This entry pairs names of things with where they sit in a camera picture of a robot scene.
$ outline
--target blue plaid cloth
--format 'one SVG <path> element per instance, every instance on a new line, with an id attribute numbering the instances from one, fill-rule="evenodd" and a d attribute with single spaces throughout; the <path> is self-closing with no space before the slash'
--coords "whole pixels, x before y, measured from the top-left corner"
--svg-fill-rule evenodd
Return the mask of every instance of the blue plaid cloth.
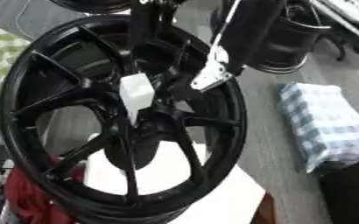
<path id="1" fill-rule="evenodd" d="M 327 161 L 349 165 L 359 160 L 359 114 L 339 87 L 291 83 L 279 96 L 307 172 Z"/>

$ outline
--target white wire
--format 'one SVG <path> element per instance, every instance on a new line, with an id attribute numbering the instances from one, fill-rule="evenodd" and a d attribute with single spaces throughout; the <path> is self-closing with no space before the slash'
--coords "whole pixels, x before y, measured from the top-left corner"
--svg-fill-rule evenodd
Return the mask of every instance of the white wire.
<path id="1" fill-rule="evenodd" d="M 218 45 L 219 42 L 221 41 L 222 38 L 222 34 L 224 33 L 224 31 L 227 28 L 228 23 L 231 21 L 231 18 L 233 18 L 234 13 L 236 12 L 236 9 L 238 8 L 239 3 L 242 0 L 235 0 L 233 5 L 231 6 L 228 15 L 226 16 L 226 19 L 224 21 L 224 25 L 222 26 L 222 28 L 219 30 L 218 34 L 216 35 L 216 38 L 214 40 L 214 43 L 211 46 L 211 49 L 215 49 Z"/>
<path id="2" fill-rule="evenodd" d="M 15 25 L 16 25 L 16 28 L 18 28 L 18 30 L 20 31 L 20 33 L 23 34 L 26 38 L 28 38 L 29 40 L 34 40 L 34 38 L 32 36 L 28 35 L 27 33 L 25 33 L 25 31 L 23 31 L 23 29 L 21 28 L 20 23 L 19 23 L 20 18 L 26 12 L 27 7 L 30 4 L 30 2 L 31 2 L 31 0 L 27 0 L 27 2 L 25 2 L 25 6 L 23 6 L 23 9 L 18 13 L 18 16 L 16 17 Z"/>

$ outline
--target white table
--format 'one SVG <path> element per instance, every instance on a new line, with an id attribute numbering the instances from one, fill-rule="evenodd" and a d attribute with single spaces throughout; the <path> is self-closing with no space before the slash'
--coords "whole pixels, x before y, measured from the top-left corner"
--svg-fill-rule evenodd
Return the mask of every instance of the white table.
<path id="1" fill-rule="evenodd" d="M 206 147 L 195 144 L 200 159 Z M 157 156 L 137 171 L 141 194 L 168 189 L 187 179 L 190 170 L 176 143 L 161 142 Z M 126 178 L 112 165 L 103 150 L 88 158 L 84 184 L 106 193 L 126 194 Z M 260 205 L 265 190 L 237 165 L 209 195 L 195 202 L 171 224 L 249 224 Z"/>

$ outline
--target wheel spoke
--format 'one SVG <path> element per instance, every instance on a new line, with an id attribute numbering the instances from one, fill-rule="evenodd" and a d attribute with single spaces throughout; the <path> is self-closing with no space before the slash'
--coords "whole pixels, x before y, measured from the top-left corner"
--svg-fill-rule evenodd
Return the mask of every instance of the wheel spoke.
<path id="1" fill-rule="evenodd" d="M 138 203 L 138 188 L 136 180 L 135 157 L 133 154 L 132 127 L 127 118 L 123 118 L 119 123 L 120 141 L 124 154 L 125 175 L 128 182 L 128 192 L 126 199 L 130 203 Z"/>
<path id="2" fill-rule="evenodd" d="M 182 121 L 185 126 L 215 127 L 217 129 L 232 128 L 239 125 L 239 122 L 221 118 L 213 118 L 206 115 L 199 115 L 194 112 L 187 112 L 177 108 L 168 107 L 162 104 L 155 105 L 156 112 L 170 116 L 176 121 Z"/>
<path id="3" fill-rule="evenodd" d="M 73 167 L 75 167 L 80 161 L 86 159 L 89 155 L 93 154 L 104 148 L 108 143 L 110 138 L 112 138 L 110 132 L 103 132 L 99 136 L 96 136 L 94 139 L 90 140 L 88 143 L 84 144 L 82 147 L 73 149 L 67 153 L 67 155 L 57 162 L 52 168 L 50 168 L 46 174 L 59 174 L 63 175 L 69 172 Z"/>
<path id="4" fill-rule="evenodd" d="M 170 83 L 180 75 L 179 66 L 181 61 L 184 60 L 187 48 L 190 46 L 190 44 L 190 40 L 185 41 L 182 47 L 178 50 L 174 62 L 171 64 L 171 66 L 163 73 L 157 74 L 153 77 L 152 85 L 154 86 L 155 91 L 159 91 L 161 88 L 163 88 L 163 86 L 166 86 L 166 84 Z"/>
<path id="5" fill-rule="evenodd" d="M 84 26 L 79 26 L 79 31 L 92 43 L 94 43 L 103 53 L 105 53 L 113 64 L 118 66 L 121 76 L 125 74 L 125 64 L 123 62 L 123 56 L 121 56 L 120 50 L 116 45 L 107 42 L 98 34 L 94 33 L 93 31 Z"/>
<path id="6" fill-rule="evenodd" d="M 73 87 L 70 90 L 49 96 L 32 105 L 19 109 L 15 111 L 15 115 L 29 120 L 35 120 L 47 111 L 74 105 L 77 101 L 87 98 L 87 89 Z"/>
<path id="7" fill-rule="evenodd" d="M 40 52 L 33 52 L 32 58 L 37 61 L 39 64 L 43 65 L 43 67 L 50 67 L 52 68 L 58 75 L 62 78 L 66 79 L 70 83 L 76 85 L 81 83 L 81 77 L 79 74 L 74 73 L 64 66 L 62 66 L 57 61 L 45 56 Z"/>
<path id="8" fill-rule="evenodd" d="M 181 61 L 184 59 L 184 57 L 186 55 L 187 48 L 190 45 L 191 45 L 190 39 L 184 42 L 182 47 L 177 52 L 177 55 L 176 55 L 175 60 L 174 60 L 174 63 L 172 64 L 173 66 L 179 66 L 180 65 Z"/>
<path id="9" fill-rule="evenodd" d="M 187 161 L 191 167 L 191 180 L 193 182 L 199 182 L 204 179 L 204 171 L 202 169 L 201 162 L 197 157 L 196 150 L 192 144 L 192 140 L 187 134 L 187 129 L 180 123 L 173 123 L 174 138 L 176 139 L 179 147 L 187 157 Z"/>

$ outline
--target robotic arm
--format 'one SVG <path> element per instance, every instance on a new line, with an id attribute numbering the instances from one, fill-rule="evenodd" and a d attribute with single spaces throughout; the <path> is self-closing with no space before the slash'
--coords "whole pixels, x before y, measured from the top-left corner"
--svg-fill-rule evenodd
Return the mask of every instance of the robotic arm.
<path id="1" fill-rule="evenodd" d="M 171 28 L 175 11 L 186 0 L 133 0 L 131 11 L 131 44 L 140 46 L 159 32 Z M 263 44 L 272 23 L 285 5 L 285 0 L 223 1 L 217 26 L 203 69 L 189 87 L 201 92 L 218 86 L 241 74 Z"/>

